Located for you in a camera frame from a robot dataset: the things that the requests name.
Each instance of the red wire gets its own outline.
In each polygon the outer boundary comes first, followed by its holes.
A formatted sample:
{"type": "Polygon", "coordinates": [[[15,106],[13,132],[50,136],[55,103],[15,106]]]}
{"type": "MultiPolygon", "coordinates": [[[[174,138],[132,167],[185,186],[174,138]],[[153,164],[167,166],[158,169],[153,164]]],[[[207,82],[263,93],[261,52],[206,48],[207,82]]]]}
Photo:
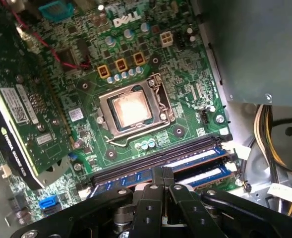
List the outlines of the red wire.
{"type": "MultiPolygon", "coordinates": [[[[4,6],[8,6],[7,2],[5,0],[0,0],[1,3],[4,5],[4,6]]],[[[14,17],[16,18],[17,22],[25,29],[29,29],[29,26],[24,23],[20,17],[18,16],[18,14],[16,12],[14,12],[13,10],[11,10],[12,14],[14,15],[14,17]]],[[[88,64],[80,64],[80,65],[74,65],[74,64],[70,64],[70,63],[66,63],[66,62],[61,62],[61,59],[58,57],[56,51],[50,47],[42,38],[41,36],[37,33],[37,32],[32,32],[32,35],[42,44],[44,45],[45,47],[49,48],[52,55],[54,56],[54,58],[56,59],[56,61],[60,62],[62,65],[65,65],[65,66],[68,66],[68,67],[71,67],[71,68],[89,68],[90,67],[90,59],[89,59],[89,56],[88,56],[88,64]]]]}

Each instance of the blue sata port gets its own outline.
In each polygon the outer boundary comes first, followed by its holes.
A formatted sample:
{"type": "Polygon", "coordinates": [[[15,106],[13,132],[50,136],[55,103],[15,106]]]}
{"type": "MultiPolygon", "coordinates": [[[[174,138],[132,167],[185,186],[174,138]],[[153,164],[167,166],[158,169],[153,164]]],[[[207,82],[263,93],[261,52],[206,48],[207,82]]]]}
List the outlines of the blue sata port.
{"type": "Polygon", "coordinates": [[[51,197],[47,197],[41,201],[39,201],[39,207],[41,210],[44,210],[46,208],[55,206],[58,202],[58,197],[57,196],[51,196],[51,197]]]}
{"type": "Polygon", "coordinates": [[[42,16],[50,21],[59,22],[74,14],[74,7],[71,3],[63,0],[53,1],[38,8],[42,16]]]}

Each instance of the gray metal panel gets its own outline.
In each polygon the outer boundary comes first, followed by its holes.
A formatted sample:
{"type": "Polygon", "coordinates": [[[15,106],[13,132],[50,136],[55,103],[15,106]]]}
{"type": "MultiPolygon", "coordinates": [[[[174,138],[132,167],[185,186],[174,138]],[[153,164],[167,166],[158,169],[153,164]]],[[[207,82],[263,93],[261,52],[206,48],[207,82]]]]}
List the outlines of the gray metal panel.
{"type": "Polygon", "coordinates": [[[268,104],[272,97],[273,105],[292,106],[292,0],[200,5],[227,99],[268,104]]]}

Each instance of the dell logo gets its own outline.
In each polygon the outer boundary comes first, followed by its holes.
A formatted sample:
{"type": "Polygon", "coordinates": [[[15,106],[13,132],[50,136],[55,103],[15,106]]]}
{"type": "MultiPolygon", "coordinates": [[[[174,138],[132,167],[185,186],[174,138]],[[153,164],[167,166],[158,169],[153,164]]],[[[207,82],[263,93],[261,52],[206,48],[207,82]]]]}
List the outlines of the dell logo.
{"type": "Polygon", "coordinates": [[[113,20],[114,27],[120,27],[122,24],[128,24],[135,20],[141,19],[141,16],[138,15],[136,11],[133,14],[129,13],[128,15],[124,15],[121,18],[116,18],[113,20]]]}

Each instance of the cpu socket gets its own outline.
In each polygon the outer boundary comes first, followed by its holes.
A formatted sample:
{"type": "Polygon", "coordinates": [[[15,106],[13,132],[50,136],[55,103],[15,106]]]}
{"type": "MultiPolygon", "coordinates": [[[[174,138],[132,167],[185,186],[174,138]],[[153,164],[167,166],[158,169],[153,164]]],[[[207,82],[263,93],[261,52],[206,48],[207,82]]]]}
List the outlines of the cpu socket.
{"type": "Polygon", "coordinates": [[[99,97],[98,116],[104,118],[102,126],[112,138],[107,142],[126,146],[128,140],[169,126],[175,120],[160,74],[99,97]],[[125,144],[114,140],[126,137],[125,144]]]}

